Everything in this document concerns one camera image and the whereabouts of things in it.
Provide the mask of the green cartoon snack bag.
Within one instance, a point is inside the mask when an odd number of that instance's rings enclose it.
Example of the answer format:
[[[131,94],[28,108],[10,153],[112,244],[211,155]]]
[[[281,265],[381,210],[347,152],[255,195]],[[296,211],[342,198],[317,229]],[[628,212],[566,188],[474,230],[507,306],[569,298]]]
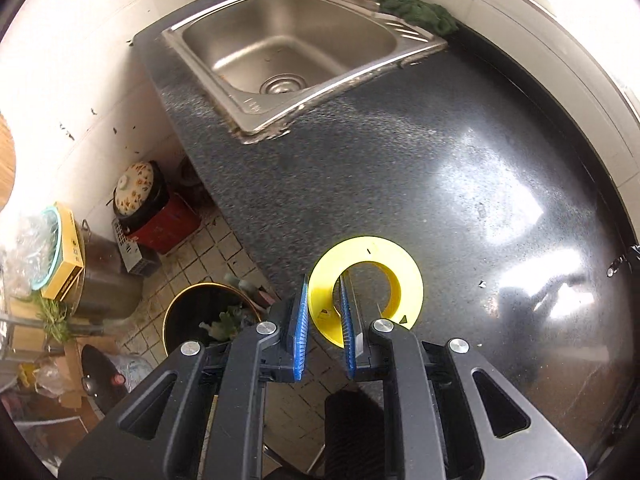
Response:
[[[240,290],[256,304],[262,312],[269,312],[271,306],[276,303],[276,298],[270,295],[263,287],[258,287],[250,281],[237,278],[234,274],[224,274],[224,282],[237,290]]]

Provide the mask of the green carton box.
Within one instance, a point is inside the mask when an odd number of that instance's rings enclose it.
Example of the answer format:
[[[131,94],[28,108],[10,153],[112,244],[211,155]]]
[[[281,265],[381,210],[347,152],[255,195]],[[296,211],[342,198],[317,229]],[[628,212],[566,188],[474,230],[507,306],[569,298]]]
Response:
[[[218,342],[233,340],[245,327],[254,323],[252,312],[241,307],[228,307],[219,313],[219,320],[209,324],[199,322],[198,327]]]

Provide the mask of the black trash bin yellow rim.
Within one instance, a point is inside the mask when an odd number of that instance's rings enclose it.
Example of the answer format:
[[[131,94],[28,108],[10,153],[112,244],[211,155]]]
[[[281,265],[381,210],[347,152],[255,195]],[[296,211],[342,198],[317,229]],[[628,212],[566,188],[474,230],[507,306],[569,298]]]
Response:
[[[258,307],[236,288],[221,283],[201,282],[190,285],[178,293],[165,312],[162,341],[166,354],[171,354],[184,342],[194,340],[207,347],[223,344],[210,338],[199,322],[211,323],[219,320],[219,313],[228,307],[241,307],[252,312],[256,325],[262,320]]]

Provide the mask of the red box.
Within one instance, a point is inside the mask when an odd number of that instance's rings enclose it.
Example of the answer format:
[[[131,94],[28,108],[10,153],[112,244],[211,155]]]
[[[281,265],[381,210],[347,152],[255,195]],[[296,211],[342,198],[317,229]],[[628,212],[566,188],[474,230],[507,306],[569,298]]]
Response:
[[[201,225],[200,215],[177,193],[143,226],[126,234],[128,240],[166,255],[182,244]]]

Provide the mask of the grey plastic crate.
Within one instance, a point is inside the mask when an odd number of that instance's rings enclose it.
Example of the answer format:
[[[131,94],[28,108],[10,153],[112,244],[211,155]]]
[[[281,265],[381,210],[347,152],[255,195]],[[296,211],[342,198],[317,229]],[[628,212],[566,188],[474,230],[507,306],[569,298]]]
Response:
[[[160,257],[153,249],[139,245],[126,237],[119,220],[112,220],[112,229],[120,258],[130,274],[148,278],[160,268]]]

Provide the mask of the dark brown clay jar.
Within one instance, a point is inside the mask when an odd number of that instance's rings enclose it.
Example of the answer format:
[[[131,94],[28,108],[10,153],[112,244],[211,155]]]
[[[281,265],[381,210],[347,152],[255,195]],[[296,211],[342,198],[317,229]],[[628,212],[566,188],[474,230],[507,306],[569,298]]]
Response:
[[[177,178],[180,194],[191,205],[196,206],[204,203],[208,193],[188,156],[184,156],[180,160],[177,168]]]

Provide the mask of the large steel stockpot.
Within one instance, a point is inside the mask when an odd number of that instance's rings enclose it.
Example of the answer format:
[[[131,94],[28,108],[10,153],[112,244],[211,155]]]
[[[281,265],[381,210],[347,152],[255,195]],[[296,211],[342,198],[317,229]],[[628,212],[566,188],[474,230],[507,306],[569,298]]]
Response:
[[[126,271],[118,245],[93,232],[86,220],[78,233],[85,267],[76,286],[74,315],[95,323],[129,318],[142,298],[143,278]]]

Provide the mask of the floral ceramic pot lid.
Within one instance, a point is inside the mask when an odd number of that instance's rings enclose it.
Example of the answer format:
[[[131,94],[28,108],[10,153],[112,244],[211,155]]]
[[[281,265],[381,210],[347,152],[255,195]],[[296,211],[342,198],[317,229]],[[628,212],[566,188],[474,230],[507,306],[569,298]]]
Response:
[[[114,189],[115,211],[124,217],[137,212],[149,197],[154,168],[149,162],[135,162],[119,177]]]

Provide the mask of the yellow cardboard box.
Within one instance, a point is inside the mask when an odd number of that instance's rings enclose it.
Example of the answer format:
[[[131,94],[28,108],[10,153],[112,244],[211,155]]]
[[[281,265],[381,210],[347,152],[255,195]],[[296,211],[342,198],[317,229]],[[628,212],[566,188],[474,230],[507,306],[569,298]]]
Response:
[[[73,211],[55,203],[53,208],[60,216],[58,234],[61,235],[60,249],[56,252],[53,272],[47,283],[40,289],[43,298],[61,301],[85,269],[80,238],[76,229]]]

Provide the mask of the green potted plant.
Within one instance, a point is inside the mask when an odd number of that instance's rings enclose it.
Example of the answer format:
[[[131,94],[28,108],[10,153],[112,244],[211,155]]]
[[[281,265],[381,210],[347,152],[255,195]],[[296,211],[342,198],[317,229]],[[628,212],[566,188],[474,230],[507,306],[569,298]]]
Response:
[[[68,327],[68,309],[54,299],[41,296],[40,292],[32,292],[30,299],[37,306],[37,316],[44,332],[59,344],[65,344],[72,338]]]

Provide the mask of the stainless steel sink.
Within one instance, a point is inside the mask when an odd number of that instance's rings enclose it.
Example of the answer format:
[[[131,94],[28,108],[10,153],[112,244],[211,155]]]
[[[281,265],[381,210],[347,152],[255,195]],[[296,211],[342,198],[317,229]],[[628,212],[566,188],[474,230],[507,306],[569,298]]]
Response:
[[[321,102],[447,45],[360,0],[226,0],[162,36],[245,144],[283,136]]]

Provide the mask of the dark green cloth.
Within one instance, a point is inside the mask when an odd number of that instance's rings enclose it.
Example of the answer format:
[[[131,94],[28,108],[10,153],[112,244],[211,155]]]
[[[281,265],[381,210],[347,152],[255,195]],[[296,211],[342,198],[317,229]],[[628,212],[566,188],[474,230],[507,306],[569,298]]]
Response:
[[[380,10],[401,18],[410,25],[445,37],[458,30],[457,21],[449,11],[436,3],[422,0],[375,0]]]

